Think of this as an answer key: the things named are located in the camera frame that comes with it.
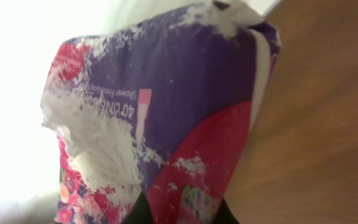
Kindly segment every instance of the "wooden floor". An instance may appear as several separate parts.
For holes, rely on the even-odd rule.
[[[358,0],[283,0],[282,53],[225,198],[241,223],[358,223]]]

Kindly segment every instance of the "brown wooden surface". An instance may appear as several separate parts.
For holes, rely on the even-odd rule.
[[[225,198],[241,223],[358,223],[358,0],[283,0],[282,53]]]

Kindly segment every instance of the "white wall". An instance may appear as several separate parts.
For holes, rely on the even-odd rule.
[[[39,99],[60,43],[190,2],[198,0],[0,1],[0,223],[54,213],[59,150],[54,133],[40,127]],[[249,2],[264,14],[277,0]],[[132,17],[135,6],[142,11]]]

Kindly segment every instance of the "wooden table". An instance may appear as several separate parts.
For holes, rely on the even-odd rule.
[[[358,0],[284,0],[282,53],[225,198],[241,223],[358,223]]]

